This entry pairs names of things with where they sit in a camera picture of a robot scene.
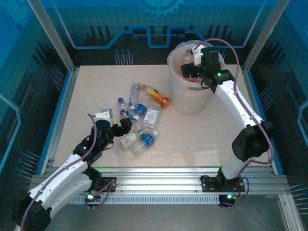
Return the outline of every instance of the speckled surface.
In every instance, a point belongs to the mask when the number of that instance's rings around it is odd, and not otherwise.
[[[236,65],[226,65],[235,75]],[[54,166],[61,166],[72,150],[89,135],[92,122],[87,113],[111,108],[114,122],[120,119],[117,99],[128,101],[134,82],[154,86],[170,96],[167,65],[81,66]],[[249,100],[240,72],[238,86]],[[104,151],[94,167],[216,167],[225,164],[232,154],[231,143],[239,129],[226,108],[214,94],[206,108],[196,115],[184,115],[173,106],[162,110],[153,147],[139,156],[124,151],[115,138],[112,149]],[[263,154],[259,160],[267,161]]]

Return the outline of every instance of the gear logo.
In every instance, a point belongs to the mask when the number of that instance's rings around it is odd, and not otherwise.
[[[26,0],[0,0],[0,5],[4,5],[10,16],[19,24],[22,23],[28,15]]]
[[[183,3],[183,0],[138,0],[140,10],[143,10],[144,13],[150,13],[151,16],[157,15],[157,17],[173,13]]]

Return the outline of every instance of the glass panel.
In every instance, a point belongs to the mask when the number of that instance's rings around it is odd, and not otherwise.
[[[308,2],[291,0],[251,73],[289,182],[308,185]],[[305,198],[304,190],[296,199]],[[307,207],[304,199],[300,213]],[[307,224],[307,214],[302,214]]]
[[[30,185],[67,70],[26,0],[0,1],[0,37],[0,220],[13,230],[13,196]]]
[[[133,54],[134,64],[166,64],[176,45],[205,38],[228,41],[238,48],[244,62],[276,3],[275,0],[42,2],[77,65],[116,64],[115,49],[120,55],[120,49],[125,49],[123,55]],[[227,62],[234,62],[230,49],[220,45]]]

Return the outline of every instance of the vertical metal post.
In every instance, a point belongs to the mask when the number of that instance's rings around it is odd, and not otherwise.
[[[34,14],[38,18],[40,24],[42,25],[43,29],[45,30],[48,38],[50,39],[51,43],[55,47],[56,51],[58,52],[60,58],[62,59],[64,65],[66,66],[67,70],[70,73],[74,73],[76,67],[69,56],[67,50],[65,49],[64,44],[62,43],[59,34],[57,33],[56,29],[54,28],[47,12],[45,11],[42,3],[40,0],[27,0],[29,5],[31,6]]]
[[[269,36],[273,32],[275,25],[280,19],[280,16],[282,15],[288,3],[289,0],[277,1],[243,65],[244,73],[248,73],[248,71],[250,70],[252,64],[255,62],[257,56],[262,50],[265,42],[268,40]]]

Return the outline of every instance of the blue label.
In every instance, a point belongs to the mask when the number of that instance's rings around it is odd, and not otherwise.
[[[123,110],[120,111],[121,119],[124,118],[123,114],[126,114],[126,116],[128,116],[130,119],[133,119],[133,117],[129,113],[129,109],[123,109]]]
[[[146,110],[147,110],[146,106],[144,106],[143,104],[138,104],[135,109],[135,112],[139,112],[144,115],[146,113]]]
[[[146,134],[145,136],[142,136],[141,140],[147,147],[150,147],[155,142],[151,134]]]

